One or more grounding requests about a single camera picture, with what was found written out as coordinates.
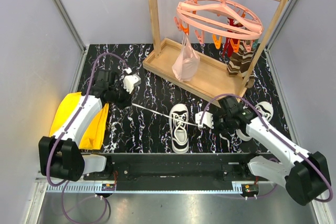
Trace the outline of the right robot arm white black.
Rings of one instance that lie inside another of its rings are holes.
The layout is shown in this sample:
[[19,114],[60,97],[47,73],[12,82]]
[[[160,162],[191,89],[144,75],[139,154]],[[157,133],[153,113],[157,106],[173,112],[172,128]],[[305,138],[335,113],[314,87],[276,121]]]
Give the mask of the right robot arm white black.
[[274,182],[302,206],[313,200],[330,202],[333,199],[328,162],[322,153],[311,153],[281,134],[269,123],[270,115],[262,115],[265,105],[253,106],[245,99],[229,94],[222,94],[217,99],[221,111],[214,117],[215,128],[240,130],[261,143],[277,159],[274,162],[261,155],[252,157],[238,167],[242,179],[258,176]]

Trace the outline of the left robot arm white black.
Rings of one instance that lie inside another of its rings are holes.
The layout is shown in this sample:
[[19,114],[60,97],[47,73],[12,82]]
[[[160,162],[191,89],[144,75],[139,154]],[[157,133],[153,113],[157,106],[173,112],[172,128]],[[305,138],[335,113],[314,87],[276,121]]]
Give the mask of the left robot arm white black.
[[95,173],[103,180],[113,175],[112,165],[102,155],[82,155],[80,142],[89,125],[110,103],[124,109],[132,104],[132,95],[141,83],[140,77],[130,68],[123,80],[116,72],[100,70],[91,76],[87,92],[81,95],[74,110],[63,125],[51,136],[44,136],[38,143],[40,171],[54,186],[52,178],[76,182],[85,174]]

